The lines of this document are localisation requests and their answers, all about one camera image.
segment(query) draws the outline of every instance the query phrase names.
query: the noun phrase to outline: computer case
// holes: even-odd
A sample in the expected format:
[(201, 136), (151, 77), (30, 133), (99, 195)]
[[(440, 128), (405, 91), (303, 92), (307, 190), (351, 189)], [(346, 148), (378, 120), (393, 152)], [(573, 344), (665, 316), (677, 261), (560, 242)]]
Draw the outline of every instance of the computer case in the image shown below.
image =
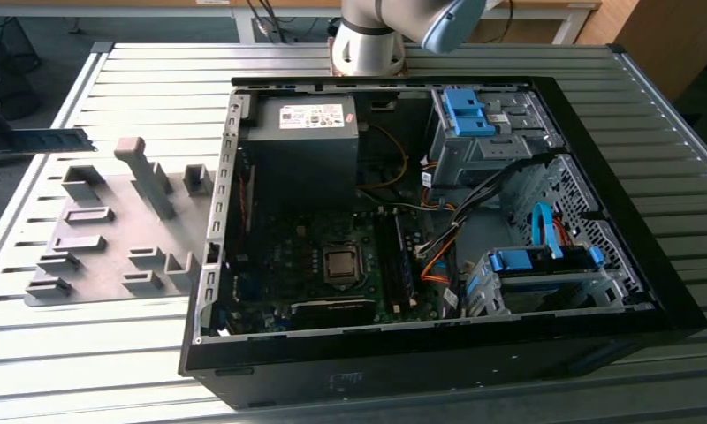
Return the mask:
[[(194, 376), (234, 408), (569, 378), (707, 328), (703, 311), (554, 79), (326, 77), (235, 79), (234, 85), (207, 228), (207, 259), (191, 294), (179, 364), (181, 374)], [(253, 133), (269, 130), (259, 130), (270, 125), (258, 112), (263, 102), (274, 104), (273, 113), (279, 114), (286, 103), (298, 104), (299, 100), (303, 104), (347, 104), (345, 127), (351, 137), (359, 137), (359, 148), (347, 143), (339, 147), (358, 151), (355, 179), (333, 181), (341, 185), (333, 199), (357, 193), (358, 206), (341, 211), (337, 205), (321, 216), (310, 215), (306, 208), (311, 193), (317, 199), (326, 195), (317, 190), (314, 178), (291, 186), (299, 191), (306, 184), (298, 208), (263, 209), (274, 203), (261, 198), (267, 196), (261, 187), (267, 184), (261, 182), (262, 158), (245, 148)], [(350, 126), (357, 122), (358, 131)], [(319, 138), (327, 140), (338, 130), (274, 128), (273, 138), (289, 134), (294, 139), (299, 131), (321, 131)], [(375, 133), (380, 142), (374, 142)], [(375, 200), (386, 195), (351, 185), (357, 180), (358, 187), (378, 186), (366, 183), (373, 173), (378, 174), (369, 160), (386, 157), (389, 166), (398, 158), (396, 150), (388, 151), (389, 138), (408, 141), (402, 153), (410, 168), (418, 169), (401, 180), (398, 195), (418, 199), (424, 189), (425, 211), (398, 206), (404, 201), (361, 206), (370, 201), (366, 193), (373, 193)], [(493, 145), (510, 149), (494, 149)], [(309, 172), (317, 161), (325, 164), (333, 156), (315, 157), (311, 152), (302, 163), (289, 166), (289, 172), (294, 167)], [(456, 279), (450, 285), (418, 281), (425, 258), (417, 253), (454, 217), (450, 210), (444, 214), (430, 209), (442, 211), (450, 204), (461, 205), (474, 185), (509, 167), (518, 169), (508, 173), (482, 207), (461, 223)], [(270, 184), (283, 184), (278, 170), (269, 175)], [(552, 245), (552, 233), (545, 233), (548, 241), (540, 241), (545, 229), (536, 228), (533, 211), (541, 204), (550, 205), (565, 226), (558, 233), (561, 246)], [(337, 214), (349, 214), (350, 221), (329, 224), (326, 216), (333, 220)], [(390, 245), (378, 239), (386, 232), (378, 231), (378, 225), (389, 220), (396, 220), (389, 228), (398, 234), (388, 236), (398, 237), (398, 243)], [(366, 231), (373, 231), (378, 243), (370, 243)], [(327, 237), (323, 247), (315, 244), (319, 234)], [(398, 244), (401, 249), (377, 255), (382, 248)], [(258, 259), (263, 248), (267, 258), (261, 255)], [(359, 263), (345, 261), (341, 266), (326, 256), (330, 252), (346, 253)], [(386, 268), (401, 265), (401, 254), (409, 263), (404, 272), (400, 269), (400, 278), (409, 281), (400, 284), (417, 294), (393, 292), (394, 282), (388, 277), (393, 274)], [(557, 261), (561, 254), (581, 257), (573, 268), (585, 268), (584, 274), (556, 268), (562, 264)], [(341, 258), (349, 256), (337, 256), (335, 261)], [(303, 266), (297, 268), (295, 261), (303, 261)], [(442, 261), (450, 268), (449, 257)], [(357, 275), (351, 271), (350, 280), (331, 285), (329, 277), (347, 272), (349, 263), (357, 267)], [(542, 272), (538, 263), (553, 268)], [(305, 283), (283, 281), (297, 275), (305, 276)], [(566, 285), (566, 278), (577, 281), (576, 286)], [(380, 288), (365, 290), (375, 279), (385, 294)], [(311, 290), (311, 284), (319, 284), (319, 289)], [(425, 287), (430, 288), (428, 295), (422, 294)], [(294, 290), (297, 297), (287, 294)], [(341, 298), (322, 294), (337, 290), (362, 294)], [(406, 302), (394, 303), (394, 296)], [(326, 305), (337, 310), (321, 309)], [(446, 312), (452, 306), (456, 310)], [(345, 315), (341, 310), (346, 308), (355, 314)], [(314, 311), (315, 319), (305, 316), (302, 320), (302, 311)]]

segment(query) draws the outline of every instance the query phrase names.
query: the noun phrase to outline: desk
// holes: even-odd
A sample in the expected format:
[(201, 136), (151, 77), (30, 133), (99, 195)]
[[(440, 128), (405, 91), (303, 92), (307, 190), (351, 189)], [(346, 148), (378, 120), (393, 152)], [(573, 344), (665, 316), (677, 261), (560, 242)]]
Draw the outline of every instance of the desk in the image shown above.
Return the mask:
[[(63, 16), (63, 17), (217, 17), (237, 19), (242, 43), (258, 42), (253, 24), (254, 14), (247, 0), (227, 4), (198, 5), (206, 0), (0, 0), (0, 16)], [(554, 44), (573, 44), (593, 10), (602, 0), (516, 0), (514, 20), (561, 20)], [(262, 16), (267, 16), (259, 7)], [(341, 0), (275, 0), (277, 15), (282, 18), (341, 16)], [(509, 2), (486, 11), (484, 19), (508, 19)]]
[[(558, 79), (707, 313), (707, 148), (630, 58), (550, 45), (466, 46), (446, 57), (409, 47), (409, 57), (414, 75)], [(99, 152), (36, 156), (0, 220), (0, 422), (655, 423), (680, 411), (672, 422), (707, 422), (707, 330), (577, 379), (237, 412), (178, 375), (186, 297), (26, 306), (67, 166), (121, 170), (115, 140), (141, 135), (166, 172), (189, 163), (214, 170), (231, 78), (327, 73), (323, 44), (118, 44), (91, 55), (54, 126), (84, 127)]]

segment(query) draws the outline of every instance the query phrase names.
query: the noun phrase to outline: aluminum profile table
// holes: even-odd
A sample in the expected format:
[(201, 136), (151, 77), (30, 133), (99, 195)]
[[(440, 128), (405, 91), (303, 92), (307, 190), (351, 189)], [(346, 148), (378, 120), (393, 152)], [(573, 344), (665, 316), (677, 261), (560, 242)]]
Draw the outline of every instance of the aluminum profile table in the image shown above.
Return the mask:
[[(0, 221), (0, 422), (707, 423), (707, 330), (578, 379), (237, 412), (177, 372), (186, 297), (27, 307), (24, 288), (66, 201), (66, 167), (123, 172), (115, 140), (142, 136), (166, 171), (193, 162), (215, 169), (231, 77), (329, 73), (317, 44), (96, 51), (55, 126), (83, 126), (99, 152), (39, 155)], [(707, 314), (707, 148), (629, 57), (598, 47), (485, 45), (448, 57), (412, 49), (410, 71), (558, 78)]]

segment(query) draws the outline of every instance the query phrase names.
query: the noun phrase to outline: black cable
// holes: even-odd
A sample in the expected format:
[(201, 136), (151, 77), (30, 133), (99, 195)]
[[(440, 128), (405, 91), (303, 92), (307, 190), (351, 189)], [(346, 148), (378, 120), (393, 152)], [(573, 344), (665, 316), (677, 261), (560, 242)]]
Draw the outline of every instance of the black cable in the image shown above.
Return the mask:
[(0, 28), (6, 28), (6, 26), (14, 22), (15, 16), (8, 16), (3, 19), (3, 23), (0, 24)]
[(509, 35), (510, 31), (510, 24), (514, 22), (514, 0), (509, 0), (509, 19), (506, 19), (506, 29), (504, 29), (504, 34), (501, 34), (498, 37), (490, 38), (488, 41), (482, 42), (484, 44), (489, 42), (504, 42), (506, 40), (506, 35)]
[(358, 188), (357, 190), (359, 190), (359, 192), (362, 194), (365, 194), (365, 196), (369, 197), (369, 199), (371, 201), (374, 201), (375, 203), (381, 203), (384, 205), (390, 205), (390, 206), (401, 206), (404, 208), (412, 208), (412, 209), (417, 209), (417, 210), (421, 210), (424, 212), (440, 212), (438, 209), (432, 209), (432, 208), (425, 208), (422, 206), (417, 206), (417, 205), (413, 205), (412, 203), (402, 203), (402, 202), (396, 202), (396, 201), (386, 201), (382, 197), (380, 197), (374, 192), (371, 192), (369, 189), (366, 188)]
[(267, 31), (263, 22), (262, 17), (259, 16), (258, 9), (255, 8), (255, 5), (251, 3), (251, 0), (247, 0), (249, 9), (251, 9), (251, 12), (255, 15), (255, 19), (258, 20), (259, 25), (259, 32), (269, 38), (270, 42), (275, 43), (275, 40), (273, 40), (273, 35), (270, 35), (270, 32)]
[(460, 278), (460, 265), (457, 263), (457, 244), (446, 251), (444, 255), (444, 261), (446, 262), (446, 275), (449, 277), (449, 290), (457, 295), (457, 305), (453, 306), (444, 297), (444, 319), (461, 318), (461, 309), (464, 308), (464, 288)]
[(307, 41), (307, 37), (311, 34), (313, 30), (315, 29), (315, 26), (318, 25), (318, 22), (319, 22), (319, 18), (315, 18), (315, 21), (311, 23), (311, 26), (309, 27), (307, 32), (305, 33), (305, 35), (302, 35), (302, 41), (303, 42)]
[(285, 33), (286, 30), (281, 26), (281, 22), (278, 22), (278, 17), (275, 16), (275, 9), (273, 9), (273, 4), (270, 3), (270, 0), (259, 0), (259, 2), (262, 3), (262, 7), (265, 7), (265, 10), (270, 15), (270, 19), (273, 20), (273, 25), (275, 26), (278, 30), (278, 35), (281, 36), (281, 42), (283, 42), (285, 44), (289, 44), (289, 40), (286, 38), (286, 33)]
[(454, 211), (450, 217), (450, 224), (446, 230), (444, 230), (440, 236), (432, 241), (429, 241), (420, 250), (422, 252), (428, 252), (442, 240), (449, 239), (454, 232), (461, 230), (461, 226), (464, 225), (469, 217), (469, 211), (481, 206), (482, 203), (489, 201), (493, 197), (496, 197), (496, 195), (501, 192), (505, 180), (517, 171), (522, 170), (524, 168), (532, 165), (548, 163), (553, 160), (554, 157), (556, 154), (545, 153), (533, 156), (530, 159), (521, 159), (520, 161), (516, 161), (509, 166), (506, 166), (506, 168), (496, 172), (485, 181), (482, 181), (477, 185), (477, 187), (472, 189), (470, 194), (460, 203), (460, 206), (457, 206), (457, 210)]

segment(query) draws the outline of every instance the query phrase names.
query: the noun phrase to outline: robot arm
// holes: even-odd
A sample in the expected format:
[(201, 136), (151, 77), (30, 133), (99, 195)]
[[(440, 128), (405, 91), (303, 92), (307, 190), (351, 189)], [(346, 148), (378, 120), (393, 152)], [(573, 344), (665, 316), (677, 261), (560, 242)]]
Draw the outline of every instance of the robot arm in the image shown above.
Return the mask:
[(433, 53), (466, 41), (486, 0), (345, 0), (333, 61), (345, 75), (393, 75), (404, 68), (401, 35)]

